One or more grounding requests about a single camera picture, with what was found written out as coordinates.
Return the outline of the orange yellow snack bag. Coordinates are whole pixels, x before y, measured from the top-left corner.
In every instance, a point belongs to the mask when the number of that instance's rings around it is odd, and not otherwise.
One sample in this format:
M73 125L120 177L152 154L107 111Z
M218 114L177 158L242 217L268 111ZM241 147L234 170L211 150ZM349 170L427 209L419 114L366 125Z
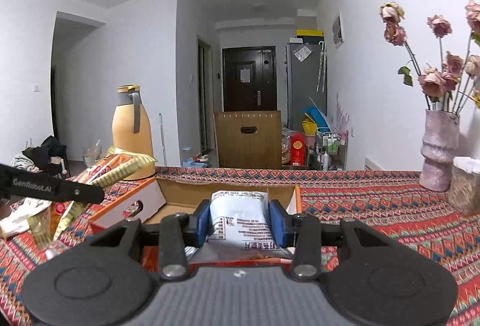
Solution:
M144 168L153 168L154 162L150 155L112 148L104 158L85 169L76 179L76 183L106 190ZM79 196L66 201L24 199L24 205L28 208L26 215L28 229L37 248L46 249L87 206L93 203L93 200L81 201Z

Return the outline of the white snack packet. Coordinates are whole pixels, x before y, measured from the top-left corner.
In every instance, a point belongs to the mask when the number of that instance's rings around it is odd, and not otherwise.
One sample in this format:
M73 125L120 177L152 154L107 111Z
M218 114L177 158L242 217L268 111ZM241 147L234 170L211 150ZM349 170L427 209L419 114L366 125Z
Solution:
M277 249L269 227L267 193L220 190L211 197L209 241L242 249Z

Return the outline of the orange cardboard snack box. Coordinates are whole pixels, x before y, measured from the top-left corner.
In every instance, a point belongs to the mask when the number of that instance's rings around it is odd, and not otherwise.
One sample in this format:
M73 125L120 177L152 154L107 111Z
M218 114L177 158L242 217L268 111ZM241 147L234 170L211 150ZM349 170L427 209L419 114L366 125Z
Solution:
M274 186L260 183L228 184L175 180L157 180L154 185L149 179L138 190L129 190L110 204L96 205L89 218L92 232L97 234L120 221L132 217L146 224L158 224L165 216L177 212L191 214L204 199L216 191L260 192L268 195L270 201L277 200L290 214L300 212L299 188L294 185ZM194 265L220 266L263 266L287 265L291 253L288 249L240 249L222 245L221 235L208 239L201 249L191 247L186 253Z

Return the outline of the black chair with clothes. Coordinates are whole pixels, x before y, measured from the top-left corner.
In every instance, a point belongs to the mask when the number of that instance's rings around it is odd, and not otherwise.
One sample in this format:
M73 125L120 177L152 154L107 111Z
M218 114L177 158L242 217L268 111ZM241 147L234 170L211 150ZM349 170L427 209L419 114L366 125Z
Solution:
M70 175L67 147L53 136L43 140L40 146L26 146L10 162L13 168L53 177L66 178Z

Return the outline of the glass cup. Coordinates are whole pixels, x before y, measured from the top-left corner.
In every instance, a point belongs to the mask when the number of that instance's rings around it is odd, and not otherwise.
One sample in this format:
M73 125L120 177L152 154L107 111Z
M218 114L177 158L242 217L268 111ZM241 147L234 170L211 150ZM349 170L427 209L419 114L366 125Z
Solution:
M98 160L100 160L102 155L102 145L101 140L98 139L92 146L83 150L82 156L86 167L92 166Z

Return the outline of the patterned red tablecloth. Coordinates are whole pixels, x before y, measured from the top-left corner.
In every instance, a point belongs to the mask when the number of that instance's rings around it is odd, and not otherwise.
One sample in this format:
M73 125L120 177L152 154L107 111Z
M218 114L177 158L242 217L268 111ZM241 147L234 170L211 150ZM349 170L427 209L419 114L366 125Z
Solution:
M337 224L352 216L444 266L458 284L448 325L479 325L479 214L465 216L446 194L419 185L417 171L300 171L157 168L157 178L220 185L299 187L301 211ZM62 253L92 234L91 207L52 243ZM21 302L24 277L46 260L29 233L1 239L1 325L31 325Z

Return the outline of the red gift box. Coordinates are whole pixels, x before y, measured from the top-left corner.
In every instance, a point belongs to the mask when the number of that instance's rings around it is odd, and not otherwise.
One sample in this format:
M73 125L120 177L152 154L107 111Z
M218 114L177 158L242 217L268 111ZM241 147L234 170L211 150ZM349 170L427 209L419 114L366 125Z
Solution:
M293 132L289 137L290 141L290 164L292 166L303 166L305 164L306 148L304 135L301 132Z

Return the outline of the brown cardboard box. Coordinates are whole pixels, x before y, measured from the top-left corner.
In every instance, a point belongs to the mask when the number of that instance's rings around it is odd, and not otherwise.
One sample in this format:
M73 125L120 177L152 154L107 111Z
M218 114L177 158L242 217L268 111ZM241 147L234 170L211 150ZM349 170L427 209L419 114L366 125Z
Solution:
M216 151L222 168L281 168L281 112L217 111Z

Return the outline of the yellow thermos jug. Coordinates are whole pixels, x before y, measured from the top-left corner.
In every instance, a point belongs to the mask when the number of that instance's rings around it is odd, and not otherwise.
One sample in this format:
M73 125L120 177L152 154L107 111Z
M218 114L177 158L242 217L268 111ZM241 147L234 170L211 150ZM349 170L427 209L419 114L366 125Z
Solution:
M117 88L117 98L112 119L113 146L154 158L151 123L142 103L140 86L121 85Z

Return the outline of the woven tissue container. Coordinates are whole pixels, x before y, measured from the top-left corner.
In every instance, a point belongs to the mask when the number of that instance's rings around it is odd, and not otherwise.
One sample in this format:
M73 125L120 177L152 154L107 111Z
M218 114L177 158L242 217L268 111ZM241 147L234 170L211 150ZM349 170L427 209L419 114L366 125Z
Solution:
M454 157L448 202L466 215L479 213L479 160Z

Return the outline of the pink ceramic vase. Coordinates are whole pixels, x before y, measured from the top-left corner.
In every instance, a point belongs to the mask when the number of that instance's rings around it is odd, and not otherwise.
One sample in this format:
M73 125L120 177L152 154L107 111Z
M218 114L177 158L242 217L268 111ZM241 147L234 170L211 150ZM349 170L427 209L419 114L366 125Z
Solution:
M459 146L460 117L442 110L425 111L425 132L421 155L424 157L420 185L434 192L445 192L452 180L452 164Z

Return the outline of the dark entrance door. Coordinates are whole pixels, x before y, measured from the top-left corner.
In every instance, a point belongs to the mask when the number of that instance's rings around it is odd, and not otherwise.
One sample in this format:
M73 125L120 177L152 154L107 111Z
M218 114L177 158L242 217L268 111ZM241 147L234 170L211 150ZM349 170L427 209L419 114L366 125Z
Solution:
M274 46L222 49L223 111L277 110Z

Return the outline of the grey refrigerator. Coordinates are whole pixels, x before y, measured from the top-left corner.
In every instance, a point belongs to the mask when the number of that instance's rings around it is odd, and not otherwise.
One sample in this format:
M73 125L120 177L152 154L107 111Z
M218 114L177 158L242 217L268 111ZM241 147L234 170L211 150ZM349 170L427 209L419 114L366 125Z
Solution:
M305 108L316 105L324 115L327 110L322 48L319 44L288 43L286 51L287 127L302 131Z

